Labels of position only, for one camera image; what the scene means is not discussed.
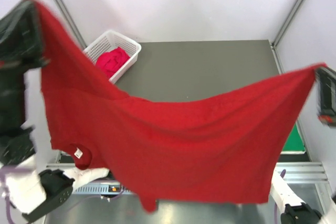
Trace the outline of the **dark red t shirt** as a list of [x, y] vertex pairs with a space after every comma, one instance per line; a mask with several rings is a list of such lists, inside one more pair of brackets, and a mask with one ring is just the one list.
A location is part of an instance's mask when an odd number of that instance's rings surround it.
[[317, 65], [192, 102], [152, 102], [108, 81], [36, 2], [49, 64], [41, 71], [52, 148], [105, 167], [140, 197], [263, 204]]

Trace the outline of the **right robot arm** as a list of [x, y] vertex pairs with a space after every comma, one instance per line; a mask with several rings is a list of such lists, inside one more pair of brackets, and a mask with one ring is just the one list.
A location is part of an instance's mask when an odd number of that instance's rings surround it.
[[[328, 67], [316, 70], [319, 85], [319, 121], [335, 128], [335, 71]], [[281, 212], [281, 223], [335, 223], [335, 194], [332, 195], [329, 210], [322, 215], [311, 208], [288, 186], [283, 179], [286, 171], [274, 171], [270, 194], [275, 207]]]

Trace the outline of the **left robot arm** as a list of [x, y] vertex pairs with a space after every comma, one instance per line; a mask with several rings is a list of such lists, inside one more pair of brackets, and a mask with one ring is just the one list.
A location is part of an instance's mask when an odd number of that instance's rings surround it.
[[37, 4], [22, 0], [1, 19], [1, 188], [6, 213], [16, 208], [29, 223], [64, 204], [79, 187], [119, 174], [111, 162], [97, 169], [37, 171], [33, 128], [23, 128], [24, 75], [48, 64], [44, 49]]

